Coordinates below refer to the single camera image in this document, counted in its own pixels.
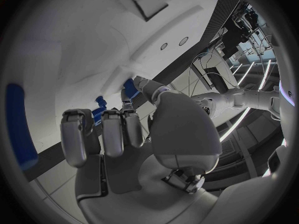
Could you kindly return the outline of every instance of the ventilation grille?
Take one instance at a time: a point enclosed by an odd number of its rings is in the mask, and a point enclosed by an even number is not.
[[[223,157],[223,156],[226,156],[228,154],[235,152],[235,148],[230,139],[221,143],[221,145],[222,145],[222,153],[220,154],[220,157]]]

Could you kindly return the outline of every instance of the circular hole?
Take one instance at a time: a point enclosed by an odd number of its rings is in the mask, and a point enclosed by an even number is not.
[[[167,43],[164,43],[162,46],[161,46],[161,50],[164,50],[166,48],[168,44]]]
[[[186,43],[187,40],[188,40],[188,37],[185,37],[184,39],[182,39],[182,40],[179,42],[179,45],[182,46],[183,44]]]

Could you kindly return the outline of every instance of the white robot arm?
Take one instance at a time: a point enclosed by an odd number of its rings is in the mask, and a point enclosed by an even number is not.
[[[192,96],[191,98],[208,113],[210,118],[217,117],[227,108],[250,107],[269,111],[273,119],[280,120],[278,86],[274,86],[271,92],[245,91],[241,88],[233,88],[224,94],[210,92]]]

